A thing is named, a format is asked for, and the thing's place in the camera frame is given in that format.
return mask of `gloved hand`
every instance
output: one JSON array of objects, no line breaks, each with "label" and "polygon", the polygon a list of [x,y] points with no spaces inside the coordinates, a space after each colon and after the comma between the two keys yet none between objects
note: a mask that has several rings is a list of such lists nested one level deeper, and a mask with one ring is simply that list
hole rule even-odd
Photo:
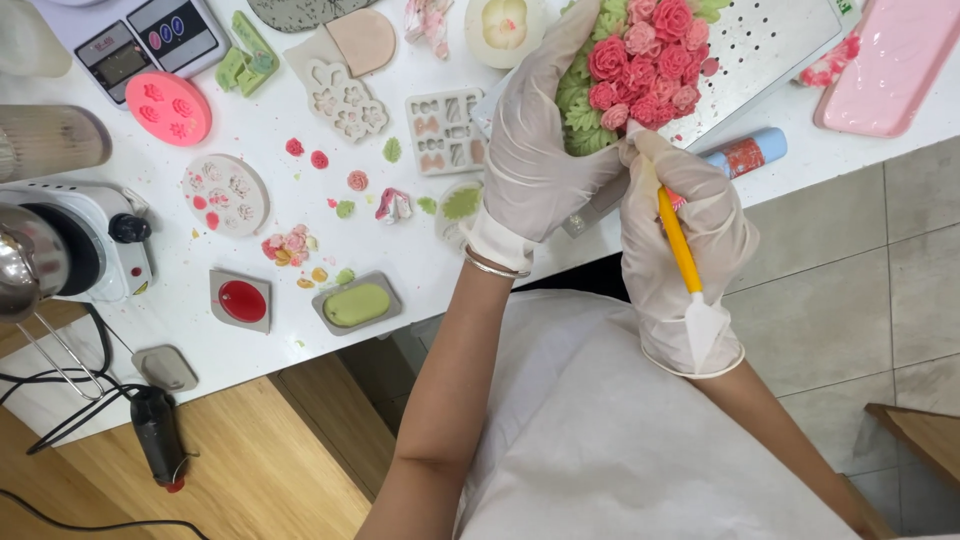
[{"label": "gloved hand", "polygon": [[[639,315],[643,351],[660,367],[691,377],[693,358],[684,322],[690,294],[656,221],[657,189],[663,183],[687,200],[677,216],[703,282],[704,300],[714,308],[725,311],[720,297],[754,254],[759,233],[744,217],[740,198],[720,169],[655,132],[637,134],[636,149],[624,149],[621,158],[630,164],[631,178],[620,206],[623,282]],[[722,375],[743,356],[736,335],[727,329],[692,378]]]},{"label": "gloved hand", "polygon": [[534,248],[622,170],[622,142],[570,156],[553,102],[599,12],[600,0],[579,0],[570,8],[520,64],[493,112],[484,205],[476,222],[461,230],[477,255],[517,272],[530,270]]}]

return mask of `pink tray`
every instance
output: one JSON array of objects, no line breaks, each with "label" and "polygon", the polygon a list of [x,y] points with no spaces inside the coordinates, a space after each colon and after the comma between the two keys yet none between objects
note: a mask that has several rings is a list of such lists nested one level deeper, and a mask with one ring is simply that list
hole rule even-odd
[{"label": "pink tray", "polygon": [[860,56],[827,89],[814,123],[903,135],[960,37],[960,1],[871,0],[857,30]]}]

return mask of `metal pot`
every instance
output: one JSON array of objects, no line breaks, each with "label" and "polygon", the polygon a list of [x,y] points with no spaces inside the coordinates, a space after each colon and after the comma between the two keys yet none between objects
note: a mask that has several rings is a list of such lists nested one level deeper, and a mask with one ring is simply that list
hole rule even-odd
[{"label": "metal pot", "polygon": [[0,203],[0,322],[19,323],[70,275],[60,234],[35,213]]}]

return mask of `hot plate knob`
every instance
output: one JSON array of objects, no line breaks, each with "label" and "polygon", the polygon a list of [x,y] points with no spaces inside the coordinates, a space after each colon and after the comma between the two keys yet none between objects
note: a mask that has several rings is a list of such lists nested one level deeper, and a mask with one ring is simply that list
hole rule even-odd
[{"label": "hot plate knob", "polygon": [[132,244],[146,240],[153,231],[150,230],[150,224],[146,219],[128,213],[118,213],[110,218],[109,232],[110,238],[117,243]]}]

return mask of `digital kitchen scale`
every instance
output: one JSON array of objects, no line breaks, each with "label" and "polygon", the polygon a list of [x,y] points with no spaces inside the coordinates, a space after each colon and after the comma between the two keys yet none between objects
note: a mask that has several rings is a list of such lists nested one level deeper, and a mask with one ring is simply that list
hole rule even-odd
[{"label": "digital kitchen scale", "polygon": [[184,79],[220,61],[230,41],[203,0],[33,0],[60,43],[116,107],[127,81],[167,71]]}]

